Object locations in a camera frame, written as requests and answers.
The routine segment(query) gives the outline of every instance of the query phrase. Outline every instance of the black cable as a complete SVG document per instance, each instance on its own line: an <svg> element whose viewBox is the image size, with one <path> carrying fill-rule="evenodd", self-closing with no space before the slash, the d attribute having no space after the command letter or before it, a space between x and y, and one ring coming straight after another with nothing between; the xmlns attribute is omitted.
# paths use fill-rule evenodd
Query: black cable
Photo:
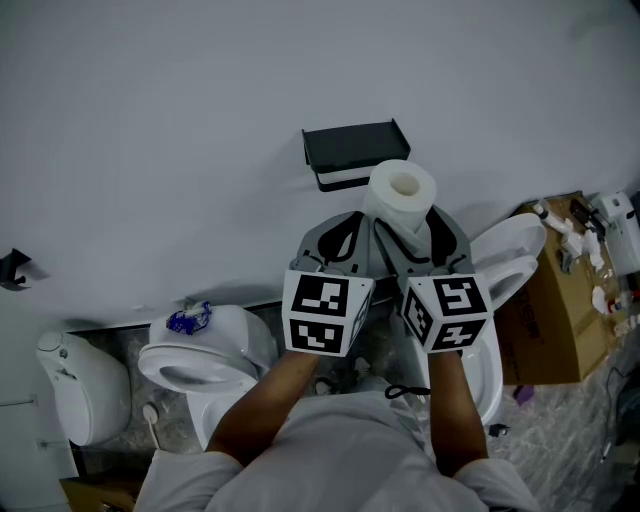
<svg viewBox="0 0 640 512"><path fill-rule="evenodd" d="M429 396L431 394L431 390L429 388L409 387L401 384L393 384L384 390L384 396L389 400L398 398L405 393L412 393L418 396Z"/></svg>
<svg viewBox="0 0 640 512"><path fill-rule="evenodd" d="M607 382L604 385L604 388L605 388L605 390L607 392L608 406L607 406L607 416L605 417L605 421L604 421L604 438L602 440L602 448L600 450L600 453L602 454L602 460L604 460L606 458L605 450L607 449L607 442L608 442L608 439L609 439L609 421L610 421L610 416L611 416L611 407L613 405L612 404L613 400L611 398L611 393L609 393L609 381L611 380L611 375L613 375L614 371L622 379L626 379L631 374L631 372L623 374L615 366L612 366L611 370L609 370L609 375L607 376Z"/></svg>
<svg viewBox="0 0 640 512"><path fill-rule="evenodd" d="M13 405L25 405L25 404L32 404L35 403L35 400L33 398L30 398L28 400L16 400L13 402L5 402L0 404L0 407L11 407Z"/></svg>

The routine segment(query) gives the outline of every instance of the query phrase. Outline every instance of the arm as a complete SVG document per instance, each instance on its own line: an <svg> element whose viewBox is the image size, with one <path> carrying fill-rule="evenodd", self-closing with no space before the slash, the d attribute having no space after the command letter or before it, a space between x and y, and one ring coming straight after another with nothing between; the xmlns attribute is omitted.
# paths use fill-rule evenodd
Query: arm
<svg viewBox="0 0 640 512"><path fill-rule="evenodd" d="M484 429L458 354L429 354L429 376L431 444L440 472L453 476L469 462L489 457Z"/></svg>
<svg viewBox="0 0 640 512"><path fill-rule="evenodd" d="M222 417L207 451L231 455L243 466L265 451L284 424L320 357L288 352Z"/></svg>

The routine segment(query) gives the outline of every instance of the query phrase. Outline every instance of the toilet paper holder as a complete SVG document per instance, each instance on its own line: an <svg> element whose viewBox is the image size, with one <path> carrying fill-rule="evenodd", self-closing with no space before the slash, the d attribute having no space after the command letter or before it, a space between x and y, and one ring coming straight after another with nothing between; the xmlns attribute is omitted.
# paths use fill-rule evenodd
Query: toilet paper holder
<svg viewBox="0 0 640 512"><path fill-rule="evenodd" d="M363 187L369 183L369 177L322 183L321 174L372 167L385 160L406 160L411 153L411 146L395 119L312 132L302 130L302 140L306 163L322 192Z"/></svg>

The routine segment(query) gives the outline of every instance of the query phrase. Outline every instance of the cord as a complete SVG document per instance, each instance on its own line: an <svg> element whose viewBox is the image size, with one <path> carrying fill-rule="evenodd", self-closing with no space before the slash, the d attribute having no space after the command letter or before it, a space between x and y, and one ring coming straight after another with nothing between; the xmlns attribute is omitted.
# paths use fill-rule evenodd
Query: cord
<svg viewBox="0 0 640 512"><path fill-rule="evenodd" d="M607 458L607 455L609 453L609 448L611 448L611 441L609 441L609 421L610 421L610 416L611 416L611 408L612 408L612 405L613 405L613 399L611 398L611 393L609 393L609 381L611 380L611 375L613 375L614 371L622 379L626 379L631 374L631 372L623 374L615 366L612 366L611 370L609 370L609 375L607 376L607 382L604 385L604 388L607 391L608 406L607 406L607 416L605 417L605 421L604 421L604 438L602 439L602 448L600 450L600 453L602 453L602 458L600 459L600 462L604 462L604 460Z"/></svg>
<svg viewBox="0 0 640 512"><path fill-rule="evenodd" d="M418 396L429 396L431 394L431 390L429 388L403 386L402 384L393 384L384 390L384 396L389 400L398 398L405 393L412 393Z"/></svg>

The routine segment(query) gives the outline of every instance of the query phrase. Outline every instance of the blue object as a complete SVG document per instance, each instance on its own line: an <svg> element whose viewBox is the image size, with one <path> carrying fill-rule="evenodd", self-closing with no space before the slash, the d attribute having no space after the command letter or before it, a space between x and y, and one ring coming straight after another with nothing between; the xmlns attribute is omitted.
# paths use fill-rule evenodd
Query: blue object
<svg viewBox="0 0 640 512"><path fill-rule="evenodd" d="M167 319L167 329L190 336L206 327L209 324L210 318L211 304L209 304L209 302L202 302L196 304L193 309L178 311L171 315Z"/></svg>

